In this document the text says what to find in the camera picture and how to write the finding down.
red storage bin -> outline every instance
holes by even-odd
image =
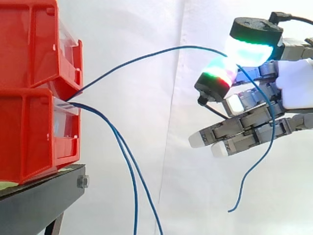
[[[0,90],[0,181],[22,184],[80,157],[80,110],[49,89]]]
[[[82,42],[56,0],[0,0],[0,88],[49,88],[66,100],[82,88]]]

white backdrop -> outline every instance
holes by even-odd
[[[135,57],[178,45],[223,50],[235,17],[268,18],[285,11],[312,18],[309,0],[59,0],[65,23],[84,43],[84,83]],[[313,32],[283,23],[285,36]],[[102,111],[134,152],[166,235],[313,234],[313,133],[275,141],[250,174],[233,213],[243,174],[267,145],[215,159],[210,148],[192,149],[188,137],[220,121],[197,104],[193,88],[213,58],[202,51],[170,52],[115,72],[76,101]],[[132,234],[130,176],[105,123],[83,112],[82,156],[90,175],[86,194],[66,211],[61,234]],[[158,234],[139,186],[139,235]]]

green led light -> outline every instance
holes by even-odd
[[[225,70],[222,70],[221,68],[218,67],[209,67],[203,70],[203,73],[206,73],[210,76],[220,78],[224,82],[226,82],[230,87],[232,85],[232,81],[228,78],[227,73]]]
[[[231,87],[237,76],[237,66],[229,58],[219,56],[213,59],[202,72],[212,77],[219,77]]]
[[[226,42],[226,54],[238,65],[257,67],[262,65],[273,52],[273,47],[251,44],[229,37]]]

transparent drawer front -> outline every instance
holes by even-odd
[[[54,137],[74,138],[73,119],[79,115],[79,108],[54,97]]]
[[[74,66],[73,47],[78,46],[78,40],[68,32],[65,25],[59,20],[60,53]]]

thin blue wire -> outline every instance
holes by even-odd
[[[127,163],[128,169],[129,169],[131,177],[132,177],[133,188],[134,188],[134,235],[136,235],[137,234],[137,228],[138,228],[138,192],[137,192],[137,184],[136,184],[136,178],[135,178],[135,175],[134,175],[134,170],[132,168],[131,162],[129,161],[129,159],[128,159],[126,153],[125,153],[125,150],[123,148],[121,140],[119,139],[119,135],[120,134],[118,133],[116,128],[109,122],[109,120],[101,112],[99,112],[98,110],[96,110],[96,109],[94,109],[92,107],[89,107],[87,105],[80,104],[80,103],[71,103],[71,104],[76,106],[76,107],[79,107],[81,109],[85,109],[87,111],[90,111],[90,112],[100,116],[105,122],[107,122],[107,124],[110,126],[110,128],[112,129],[112,131],[113,131],[113,133],[115,135],[115,138],[116,138],[116,140],[118,142],[119,148],[121,149],[121,151],[123,153],[123,156],[125,158],[125,161]]]
[[[96,110],[96,109],[94,109],[94,108],[92,108],[92,107],[90,107],[90,106],[87,106],[87,105],[84,105],[84,104],[80,104],[80,103],[74,103],[74,102],[72,102],[71,104],[74,105],[74,106],[76,106],[76,107],[83,108],[83,109],[85,109],[85,110],[88,110],[88,111],[90,111],[90,112],[93,112],[93,113],[99,115],[99,116],[110,126],[110,128],[111,128],[112,130],[115,130],[115,132],[116,132],[117,135],[118,135],[118,138],[115,136],[116,139],[117,139],[117,140],[118,140],[118,139],[121,139],[121,140],[122,140],[123,144],[125,145],[125,147],[126,147],[126,149],[127,149],[127,152],[129,153],[129,155],[130,155],[130,157],[131,157],[131,160],[132,160],[133,164],[135,165],[135,168],[136,168],[136,170],[137,170],[137,172],[138,172],[138,175],[139,175],[139,177],[140,177],[140,180],[141,180],[141,182],[142,182],[142,184],[143,184],[143,187],[144,187],[144,189],[145,189],[145,191],[146,191],[146,194],[147,194],[147,197],[148,197],[150,206],[151,206],[151,208],[152,208],[153,214],[155,215],[156,222],[157,222],[157,226],[158,226],[158,229],[159,229],[159,231],[160,231],[160,235],[163,235],[162,225],[161,225],[160,219],[159,219],[159,217],[158,217],[156,208],[155,208],[155,206],[154,206],[154,204],[153,204],[153,201],[152,201],[152,198],[151,198],[149,189],[148,189],[148,187],[147,187],[147,184],[146,184],[146,182],[145,182],[145,180],[144,180],[144,178],[143,178],[143,176],[142,176],[142,174],[141,174],[139,165],[138,165],[136,159],[134,158],[134,156],[133,156],[131,150],[129,149],[129,147],[128,147],[126,141],[124,140],[123,136],[122,136],[122,135],[120,134],[120,132],[115,128],[115,126],[108,120],[108,118],[105,117],[100,111],[98,111],[98,110]]]
[[[101,79],[103,79],[104,77],[108,76],[109,74],[113,73],[114,71],[124,67],[124,66],[127,66],[129,64],[132,64],[134,62],[137,62],[139,60],[143,60],[143,59],[146,59],[146,58],[149,58],[149,57],[153,57],[153,56],[156,56],[156,55],[159,55],[159,54],[163,54],[163,53],[166,53],[166,52],[169,52],[169,51],[173,51],[173,50],[180,50],[180,49],[200,49],[200,50],[206,50],[206,51],[211,51],[211,52],[214,52],[214,53],[217,53],[219,55],[222,55],[222,56],[225,56],[227,57],[226,54],[218,51],[218,50],[215,50],[215,49],[211,49],[211,48],[207,48],[207,47],[200,47],[200,46],[179,46],[179,47],[172,47],[172,48],[168,48],[168,49],[165,49],[165,50],[161,50],[161,51],[157,51],[155,53],[151,53],[151,54],[147,54],[147,55],[144,55],[144,56],[140,56],[138,58],[135,58],[133,60],[130,60],[128,62],[125,62],[113,69],[111,69],[110,71],[108,71],[107,73],[105,73],[104,75],[100,76],[99,78],[95,79],[94,81],[90,82],[89,84],[87,84],[86,86],[84,86],[81,90],[79,90],[78,92],[76,92],[72,97],[70,97],[67,101],[71,100],[72,98],[74,98],[75,96],[77,96],[78,94],[80,94],[82,91],[84,91],[85,89],[91,87],[92,85],[94,85],[95,83],[97,83],[98,81],[100,81]],[[245,180],[246,180],[246,177],[248,176],[248,174],[266,157],[266,155],[269,153],[270,149],[272,148],[272,145],[273,145],[273,142],[274,142],[274,139],[275,139],[275,111],[273,109],[273,106],[272,104],[270,103],[269,99],[267,98],[267,96],[264,94],[264,92],[259,88],[259,86],[251,79],[251,77],[249,76],[249,74],[240,66],[240,65],[237,65],[238,68],[247,76],[247,78],[249,79],[249,81],[255,86],[255,88],[261,93],[261,95],[264,97],[266,103],[268,104],[269,106],[269,109],[270,109],[270,114],[271,114],[271,117],[272,117],[272,125],[273,125],[273,130],[272,130],[272,137],[271,137],[271,141],[270,141],[270,144],[268,146],[268,149],[267,151],[265,152],[265,154],[246,172],[246,174],[244,174],[243,178],[242,178],[242,181],[241,181],[241,184],[240,184],[240,190],[239,190],[239,195],[238,195],[238,199],[237,199],[237,202],[234,206],[234,208],[232,208],[231,210],[228,210],[228,212],[233,212],[234,210],[237,209],[239,203],[240,203],[240,200],[241,200],[241,196],[242,196],[242,192],[243,192],[243,187],[244,187],[244,183],[245,183]]]
[[[239,195],[238,195],[237,202],[236,202],[235,206],[232,209],[228,210],[229,213],[235,211],[238,208],[238,205],[240,203],[241,196],[242,196],[242,193],[243,193],[244,183],[245,183],[246,177],[267,156],[267,154],[269,153],[270,149],[272,148],[273,143],[274,143],[274,139],[275,139],[275,129],[276,129],[276,126],[275,126],[276,125],[276,123],[275,123],[275,111],[274,111],[273,106],[270,103],[269,99],[264,94],[264,92],[259,88],[259,86],[251,79],[249,74],[241,66],[239,66],[239,65],[237,65],[237,66],[247,76],[247,78],[255,86],[255,88],[261,93],[261,95],[264,97],[266,103],[268,104],[269,110],[270,110],[270,115],[272,117],[272,122],[273,122],[272,123],[273,124],[273,130],[272,130],[272,137],[270,139],[270,143],[269,143],[268,149],[266,150],[265,154],[244,174],[244,176],[243,176],[243,178],[241,180],[241,183],[240,183],[240,189],[239,189]]]

